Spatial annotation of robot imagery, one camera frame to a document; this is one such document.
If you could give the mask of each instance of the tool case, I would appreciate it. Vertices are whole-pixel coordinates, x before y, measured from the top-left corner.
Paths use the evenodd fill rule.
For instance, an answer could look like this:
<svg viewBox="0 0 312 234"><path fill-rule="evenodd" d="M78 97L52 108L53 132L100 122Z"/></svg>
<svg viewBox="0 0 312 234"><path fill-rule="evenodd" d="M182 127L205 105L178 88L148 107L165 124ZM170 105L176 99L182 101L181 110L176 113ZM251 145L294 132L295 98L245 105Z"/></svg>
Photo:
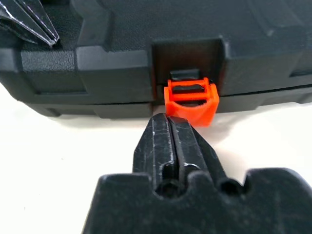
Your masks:
<svg viewBox="0 0 312 234"><path fill-rule="evenodd" d="M147 117L208 78L218 112L312 101L312 0L0 0L0 82L50 117Z"/></svg>

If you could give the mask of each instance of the textured plastic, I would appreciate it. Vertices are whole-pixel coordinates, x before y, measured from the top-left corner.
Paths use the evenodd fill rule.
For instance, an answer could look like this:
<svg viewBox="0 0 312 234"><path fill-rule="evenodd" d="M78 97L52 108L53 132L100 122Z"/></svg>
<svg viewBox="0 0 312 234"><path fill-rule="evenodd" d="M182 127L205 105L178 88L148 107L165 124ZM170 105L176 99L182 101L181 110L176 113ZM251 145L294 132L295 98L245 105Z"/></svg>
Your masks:
<svg viewBox="0 0 312 234"><path fill-rule="evenodd" d="M312 0L42 4L60 36L53 49L0 32L0 82L27 104L161 104L171 74L192 69L235 102L221 101L223 112L255 108L246 96L266 103L280 90L299 93L276 94L278 102L300 102L312 87Z"/></svg>
<svg viewBox="0 0 312 234"><path fill-rule="evenodd" d="M188 122L157 115L133 173L99 179L83 234L310 234L311 209L296 172L252 169L240 185Z"/></svg>

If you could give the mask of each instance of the white background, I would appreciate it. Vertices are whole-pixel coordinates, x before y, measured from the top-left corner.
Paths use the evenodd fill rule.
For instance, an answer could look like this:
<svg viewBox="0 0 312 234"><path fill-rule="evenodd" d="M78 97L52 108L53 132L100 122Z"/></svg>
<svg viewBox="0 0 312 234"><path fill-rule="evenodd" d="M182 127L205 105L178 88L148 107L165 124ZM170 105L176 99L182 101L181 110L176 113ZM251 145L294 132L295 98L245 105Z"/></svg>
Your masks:
<svg viewBox="0 0 312 234"><path fill-rule="evenodd" d="M0 86L0 233L79 234L97 179L129 173L148 119L47 118ZM288 167L312 185L312 104L217 114L198 129L229 177Z"/></svg>

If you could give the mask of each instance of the orange latch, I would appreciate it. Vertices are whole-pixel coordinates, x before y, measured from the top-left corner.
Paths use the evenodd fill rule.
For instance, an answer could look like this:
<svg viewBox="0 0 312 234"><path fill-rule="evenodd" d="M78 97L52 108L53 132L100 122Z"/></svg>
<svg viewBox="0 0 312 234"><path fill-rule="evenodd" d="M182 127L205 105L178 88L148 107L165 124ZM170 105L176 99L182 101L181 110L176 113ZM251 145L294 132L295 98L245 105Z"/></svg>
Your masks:
<svg viewBox="0 0 312 234"><path fill-rule="evenodd" d="M193 126L209 126L219 104L215 84L208 78L190 81L168 80L164 88L166 115L187 119Z"/></svg>

